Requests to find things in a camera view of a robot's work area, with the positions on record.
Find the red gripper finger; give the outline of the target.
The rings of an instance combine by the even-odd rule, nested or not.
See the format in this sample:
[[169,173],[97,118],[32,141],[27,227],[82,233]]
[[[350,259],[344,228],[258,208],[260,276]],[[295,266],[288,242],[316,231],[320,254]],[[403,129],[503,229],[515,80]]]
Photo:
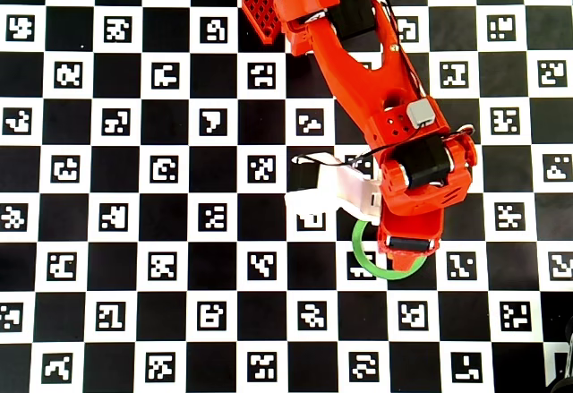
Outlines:
[[391,253],[391,270],[397,273],[416,273],[426,262],[426,256],[422,254]]

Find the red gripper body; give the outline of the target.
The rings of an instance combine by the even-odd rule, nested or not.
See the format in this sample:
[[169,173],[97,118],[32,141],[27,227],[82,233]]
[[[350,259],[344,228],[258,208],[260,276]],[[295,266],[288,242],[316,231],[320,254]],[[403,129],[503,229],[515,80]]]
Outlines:
[[392,259],[432,255],[440,247],[445,210],[466,198],[474,166],[473,161],[457,162],[444,177],[411,188],[404,166],[386,161],[381,168],[379,251]]

